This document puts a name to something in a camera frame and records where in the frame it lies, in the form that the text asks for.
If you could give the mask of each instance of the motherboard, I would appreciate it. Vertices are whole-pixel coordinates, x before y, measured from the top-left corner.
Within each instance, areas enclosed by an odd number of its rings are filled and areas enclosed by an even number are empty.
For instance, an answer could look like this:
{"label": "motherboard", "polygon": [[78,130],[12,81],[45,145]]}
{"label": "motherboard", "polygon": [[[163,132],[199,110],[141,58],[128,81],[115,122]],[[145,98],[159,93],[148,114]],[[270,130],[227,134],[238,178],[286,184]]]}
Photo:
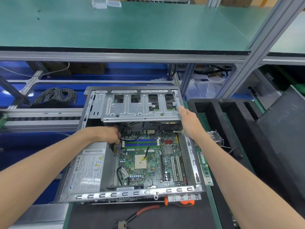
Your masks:
{"label": "motherboard", "polygon": [[[154,138],[154,130],[144,130],[132,141],[139,133],[123,135],[126,141],[120,145],[119,167],[124,167],[129,174],[129,185],[143,184],[144,188],[187,185],[177,133],[159,131]],[[148,146],[148,155],[144,158]],[[127,179],[120,179],[127,185]]]}

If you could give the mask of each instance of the black pcie slot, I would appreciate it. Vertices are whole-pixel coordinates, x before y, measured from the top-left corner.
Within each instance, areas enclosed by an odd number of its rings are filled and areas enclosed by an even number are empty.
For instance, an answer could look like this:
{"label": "black pcie slot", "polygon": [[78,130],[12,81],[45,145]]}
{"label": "black pcie slot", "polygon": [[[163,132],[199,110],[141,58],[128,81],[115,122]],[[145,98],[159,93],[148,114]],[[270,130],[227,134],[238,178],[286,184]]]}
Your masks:
{"label": "black pcie slot", "polygon": [[165,181],[165,178],[164,178],[164,166],[163,166],[163,155],[160,155],[160,162],[161,162],[161,176],[162,176],[162,181]]}

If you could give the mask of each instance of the forearm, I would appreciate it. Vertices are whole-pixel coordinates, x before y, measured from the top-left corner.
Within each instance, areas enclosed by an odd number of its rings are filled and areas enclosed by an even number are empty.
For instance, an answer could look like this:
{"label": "forearm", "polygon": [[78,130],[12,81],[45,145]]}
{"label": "forearm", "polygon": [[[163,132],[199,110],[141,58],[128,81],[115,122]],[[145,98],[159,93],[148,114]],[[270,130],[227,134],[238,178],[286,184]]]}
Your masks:
{"label": "forearm", "polygon": [[90,132],[80,130],[0,172],[0,228],[11,226],[63,168],[87,145]]}
{"label": "forearm", "polygon": [[305,220],[287,202],[210,137],[204,135],[197,141],[242,229],[305,228]]}

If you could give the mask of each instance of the person's left hand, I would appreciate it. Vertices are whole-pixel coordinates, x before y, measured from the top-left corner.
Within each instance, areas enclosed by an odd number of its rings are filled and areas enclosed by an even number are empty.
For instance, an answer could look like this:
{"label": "person's left hand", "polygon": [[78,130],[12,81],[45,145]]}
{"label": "person's left hand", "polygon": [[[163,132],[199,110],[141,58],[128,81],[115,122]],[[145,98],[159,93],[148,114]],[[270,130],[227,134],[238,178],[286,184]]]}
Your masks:
{"label": "person's left hand", "polygon": [[94,142],[108,142],[108,144],[115,143],[116,145],[120,143],[121,133],[117,127],[98,126],[84,129],[92,133]]}

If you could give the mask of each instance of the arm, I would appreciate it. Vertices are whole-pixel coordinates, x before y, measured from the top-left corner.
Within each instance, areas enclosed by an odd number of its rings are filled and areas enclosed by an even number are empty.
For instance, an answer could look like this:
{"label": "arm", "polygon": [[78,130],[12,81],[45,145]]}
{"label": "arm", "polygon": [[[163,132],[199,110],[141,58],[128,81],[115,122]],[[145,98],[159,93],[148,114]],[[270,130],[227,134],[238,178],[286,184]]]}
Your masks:
{"label": "arm", "polygon": [[118,144],[114,127],[89,127],[0,172],[0,228],[11,226],[41,195],[63,168],[93,142]]}
{"label": "arm", "polygon": [[180,107],[184,131],[196,142],[242,229],[300,229],[305,220],[278,194],[222,150],[196,114]]}

